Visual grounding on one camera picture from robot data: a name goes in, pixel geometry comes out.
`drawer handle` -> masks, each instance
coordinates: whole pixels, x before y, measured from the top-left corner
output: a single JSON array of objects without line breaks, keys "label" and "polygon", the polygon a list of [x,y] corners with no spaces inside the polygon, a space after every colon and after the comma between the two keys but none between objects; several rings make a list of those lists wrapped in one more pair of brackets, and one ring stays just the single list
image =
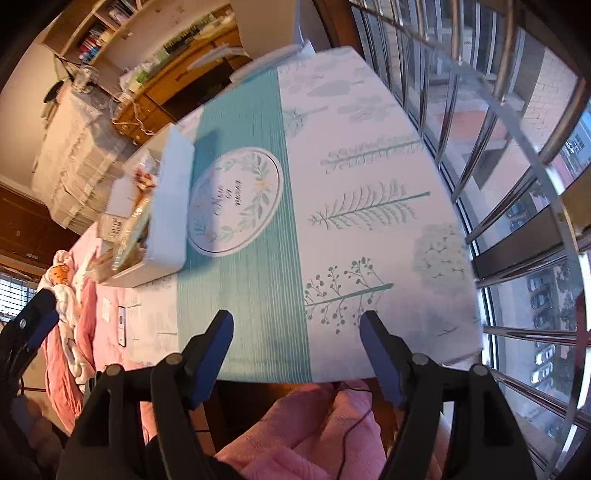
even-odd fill
[{"label": "drawer handle", "polygon": [[179,75],[179,76],[176,78],[176,81],[178,82],[178,81],[179,81],[181,78],[183,78],[183,77],[184,77],[186,74],[188,74],[188,73],[189,73],[189,71],[188,71],[188,70],[185,70],[184,72],[182,72],[182,73],[181,73],[181,74],[180,74],[180,75]]}]

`book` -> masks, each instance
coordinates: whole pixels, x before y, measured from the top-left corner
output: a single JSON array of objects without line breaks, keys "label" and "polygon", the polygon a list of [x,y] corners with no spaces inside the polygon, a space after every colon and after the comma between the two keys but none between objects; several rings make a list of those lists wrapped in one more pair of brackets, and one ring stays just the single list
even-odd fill
[{"label": "book", "polygon": [[114,6],[109,10],[109,16],[115,20],[119,25],[123,25],[129,20],[129,15],[122,12],[117,6]]},{"label": "book", "polygon": [[116,0],[115,6],[129,16],[135,13],[135,8],[133,8],[127,0]]}]

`white cloth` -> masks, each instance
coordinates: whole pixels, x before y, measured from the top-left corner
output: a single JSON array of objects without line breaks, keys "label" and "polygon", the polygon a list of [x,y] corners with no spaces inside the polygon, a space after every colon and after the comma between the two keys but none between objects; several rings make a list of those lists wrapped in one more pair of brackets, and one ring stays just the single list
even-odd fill
[{"label": "white cloth", "polygon": [[66,264],[70,268],[68,280],[71,286],[65,284],[52,285],[49,278],[49,270],[52,268],[50,267],[37,287],[37,291],[47,288],[56,296],[56,312],[60,316],[57,325],[60,330],[61,346],[68,362],[68,369],[82,392],[84,392],[87,380],[95,374],[95,369],[76,345],[76,325],[82,310],[84,273],[93,253],[91,252],[86,256],[83,264],[76,271],[72,256],[65,250],[58,250],[53,257],[52,267],[58,264]]}]

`table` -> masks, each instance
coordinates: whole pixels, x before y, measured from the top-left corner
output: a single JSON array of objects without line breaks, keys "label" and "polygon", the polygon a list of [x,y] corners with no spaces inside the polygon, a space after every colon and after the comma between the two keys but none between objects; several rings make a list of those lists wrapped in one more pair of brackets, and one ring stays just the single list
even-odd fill
[{"label": "table", "polygon": [[182,348],[218,309],[235,319],[224,380],[371,377],[358,330],[369,309],[437,362],[481,350],[444,186],[354,50],[269,70],[180,125],[196,142],[187,263],[136,289],[137,316],[163,332],[138,343],[136,360]]}]

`tree pattern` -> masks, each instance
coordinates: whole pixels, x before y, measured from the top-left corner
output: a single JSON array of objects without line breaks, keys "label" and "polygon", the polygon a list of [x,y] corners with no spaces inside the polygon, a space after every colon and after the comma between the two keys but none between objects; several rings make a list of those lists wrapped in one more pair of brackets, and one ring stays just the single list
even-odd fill
[{"label": "tree pattern", "polygon": [[393,286],[378,277],[370,258],[353,260],[342,274],[337,265],[331,266],[324,278],[318,274],[305,285],[306,318],[333,326],[338,335],[347,324],[359,326],[365,310],[377,311],[382,295]]}]

